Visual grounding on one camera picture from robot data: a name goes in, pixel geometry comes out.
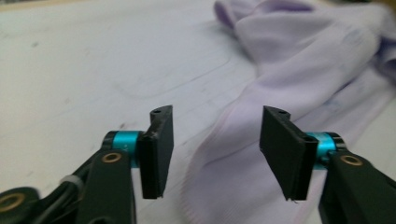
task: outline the white tabletop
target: white tabletop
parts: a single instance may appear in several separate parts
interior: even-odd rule
[[[74,1],[0,8],[0,192],[47,195],[111,130],[142,130],[174,106],[175,149],[164,198],[139,223],[186,223],[179,190],[193,151],[255,78],[254,64],[213,16],[213,0]],[[356,152],[396,178],[396,100]]]

